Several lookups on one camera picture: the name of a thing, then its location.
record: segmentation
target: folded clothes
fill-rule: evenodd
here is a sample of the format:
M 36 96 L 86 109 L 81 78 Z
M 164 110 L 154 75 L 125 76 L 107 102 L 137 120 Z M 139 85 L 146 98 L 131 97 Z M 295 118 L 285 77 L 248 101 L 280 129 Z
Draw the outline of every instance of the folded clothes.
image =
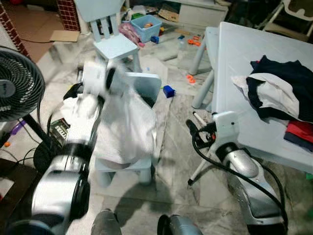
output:
M 251 65 L 253 71 L 248 77 L 236 76 L 232 81 L 260 118 L 313 122 L 312 71 L 299 61 L 279 63 L 265 55 Z
M 313 151 L 313 124 L 290 121 L 284 139 Z

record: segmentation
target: white cloth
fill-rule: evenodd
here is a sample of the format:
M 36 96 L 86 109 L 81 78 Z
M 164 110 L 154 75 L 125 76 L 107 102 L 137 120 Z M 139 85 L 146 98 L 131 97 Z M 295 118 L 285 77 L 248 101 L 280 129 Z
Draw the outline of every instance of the white cloth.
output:
M 261 108 L 272 107 L 298 119 L 299 100 L 293 94 L 292 86 L 288 82 L 271 73 L 253 73 L 249 77 L 265 81 L 257 87 L 258 97 L 263 103 Z M 247 76 L 232 76 L 231 80 L 249 99 L 246 78 Z

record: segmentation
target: chair backrest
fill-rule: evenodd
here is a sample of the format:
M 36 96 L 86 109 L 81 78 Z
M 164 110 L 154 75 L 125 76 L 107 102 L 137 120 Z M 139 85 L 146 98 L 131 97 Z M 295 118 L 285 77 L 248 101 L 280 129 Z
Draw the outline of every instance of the chair backrest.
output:
M 118 25 L 116 14 L 124 3 L 124 0 L 74 0 L 77 9 L 86 22 L 90 22 L 94 39 L 101 41 L 100 32 L 97 26 L 97 20 L 100 20 L 104 37 L 110 37 L 107 17 L 110 18 L 113 34 L 118 35 Z
M 313 21 L 313 2 L 305 0 L 283 0 L 285 11 L 297 18 Z

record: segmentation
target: fan stand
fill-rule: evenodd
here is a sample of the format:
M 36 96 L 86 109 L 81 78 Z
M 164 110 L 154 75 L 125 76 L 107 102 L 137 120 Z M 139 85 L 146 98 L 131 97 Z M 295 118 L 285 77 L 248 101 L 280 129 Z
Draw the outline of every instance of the fan stand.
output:
M 34 165 L 36 169 L 43 174 L 48 169 L 53 157 L 61 151 L 61 148 L 43 131 L 41 126 L 30 114 L 24 116 L 23 120 L 43 140 L 34 153 Z

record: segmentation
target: electric fan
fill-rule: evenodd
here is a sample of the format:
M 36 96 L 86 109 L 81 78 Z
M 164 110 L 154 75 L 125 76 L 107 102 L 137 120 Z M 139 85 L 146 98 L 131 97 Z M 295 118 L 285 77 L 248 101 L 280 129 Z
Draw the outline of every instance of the electric fan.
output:
M 0 122 L 23 118 L 43 140 L 34 154 L 34 165 L 45 172 L 58 147 L 30 113 L 39 106 L 45 92 L 44 78 L 26 56 L 0 47 Z

